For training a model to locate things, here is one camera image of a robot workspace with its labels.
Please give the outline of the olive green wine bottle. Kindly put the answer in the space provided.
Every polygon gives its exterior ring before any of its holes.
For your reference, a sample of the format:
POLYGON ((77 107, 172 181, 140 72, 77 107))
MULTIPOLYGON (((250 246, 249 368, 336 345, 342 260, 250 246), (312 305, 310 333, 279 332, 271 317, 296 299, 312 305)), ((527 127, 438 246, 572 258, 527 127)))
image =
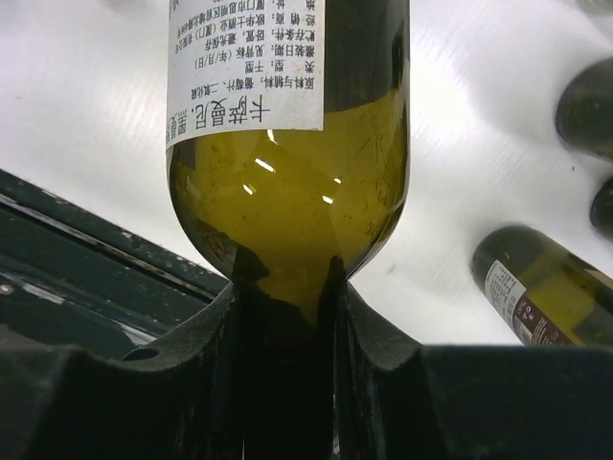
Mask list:
POLYGON ((612 161, 612 58, 579 72, 562 92, 556 132, 570 148, 612 161))

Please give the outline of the dark wine bottle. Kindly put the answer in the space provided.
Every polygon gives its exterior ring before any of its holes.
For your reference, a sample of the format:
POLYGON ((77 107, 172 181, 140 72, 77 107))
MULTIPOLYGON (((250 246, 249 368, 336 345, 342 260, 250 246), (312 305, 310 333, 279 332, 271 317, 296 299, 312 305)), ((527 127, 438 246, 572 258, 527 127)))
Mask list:
POLYGON ((409 170, 404 1, 172 1, 175 213, 277 341, 391 236, 409 170))

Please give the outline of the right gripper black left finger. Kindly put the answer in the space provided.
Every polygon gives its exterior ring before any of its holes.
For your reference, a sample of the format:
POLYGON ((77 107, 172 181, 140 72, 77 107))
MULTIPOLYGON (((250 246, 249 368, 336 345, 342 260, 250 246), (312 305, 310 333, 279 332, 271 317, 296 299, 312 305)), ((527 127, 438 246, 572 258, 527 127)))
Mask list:
POLYGON ((196 315, 120 360, 80 346, 1 349, 5 459, 239 459, 238 300, 196 315))

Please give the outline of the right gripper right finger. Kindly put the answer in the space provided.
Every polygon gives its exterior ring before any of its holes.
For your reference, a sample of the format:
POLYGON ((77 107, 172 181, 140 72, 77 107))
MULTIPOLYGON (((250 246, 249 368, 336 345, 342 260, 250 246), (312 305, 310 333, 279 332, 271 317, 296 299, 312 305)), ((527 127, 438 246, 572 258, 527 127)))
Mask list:
POLYGON ((338 299, 344 459, 608 459, 612 353, 422 345, 353 287, 338 299))

